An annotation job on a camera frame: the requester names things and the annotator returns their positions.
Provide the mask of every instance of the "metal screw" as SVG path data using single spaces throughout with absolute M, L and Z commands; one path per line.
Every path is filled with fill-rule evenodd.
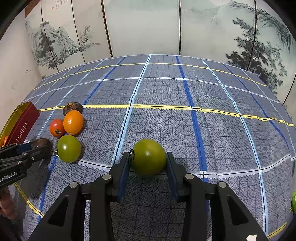
M 104 174 L 103 175 L 103 179 L 104 180 L 109 180 L 111 178 L 111 175 L 110 174 Z
M 227 184 L 226 184 L 225 182 L 219 182 L 218 185 L 219 185 L 219 187 L 221 187 L 221 188 L 225 188 L 225 187 L 227 187 Z
M 188 180 L 192 180 L 192 179 L 194 178 L 194 175 L 192 175 L 191 173 L 187 173 L 187 174 L 185 175 L 185 177 L 186 177 L 186 179 L 188 179 Z
M 69 184 L 70 188 L 75 188 L 75 187 L 77 187 L 77 185 L 78 185 L 77 182 L 71 182 L 71 183 Z

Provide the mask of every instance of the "green tomato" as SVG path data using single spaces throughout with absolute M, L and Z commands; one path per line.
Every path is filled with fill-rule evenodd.
M 166 165 L 166 152 L 154 140 L 139 140 L 134 145 L 133 151 L 132 167 L 141 175 L 158 174 Z
M 80 156 L 81 144 L 76 137 L 65 135 L 57 142 L 57 152 L 62 161 L 71 163 L 76 161 Z

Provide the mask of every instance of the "cherry tomato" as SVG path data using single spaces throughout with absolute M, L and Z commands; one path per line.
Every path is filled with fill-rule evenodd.
M 54 137 L 61 137 L 63 134 L 65 134 L 63 121 L 61 119 L 54 119 L 50 123 L 49 130 Z
M 141 175 L 154 175 L 166 165 L 166 152 L 163 147 L 151 139 L 142 139 L 133 147 L 132 166 Z
M 57 152 L 62 161 L 71 163 L 77 160 L 81 154 L 81 144 L 76 137 L 66 135 L 57 142 Z
M 69 135 L 76 135 L 83 127 L 83 116 L 77 110 L 69 111 L 64 118 L 64 129 Z

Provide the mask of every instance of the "orange cherry tomato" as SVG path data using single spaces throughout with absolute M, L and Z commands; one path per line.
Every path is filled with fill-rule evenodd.
M 64 129 L 69 135 L 76 135 L 83 127 L 83 116 L 77 110 L 69 111 L 64 118 Z
M 61 119 L 54 119 L 50 123 L 49 130 L 54 137 L 61 137 L 63 134 L 65 134 L 63 121 Z
M 5 137 L 5 138 L 4 138 L 4 143 L 3 143 L 3 145 L 5 145 L 7 139 L 8 139 L 8 137 Z

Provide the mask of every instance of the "red cherry tomato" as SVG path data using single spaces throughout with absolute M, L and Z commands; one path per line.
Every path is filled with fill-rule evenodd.
M 61 137 L 63 134 L 65 134 L 63 121 L 61 119 L 54 119 L 50 123 L 49 130 L 54 137 Z

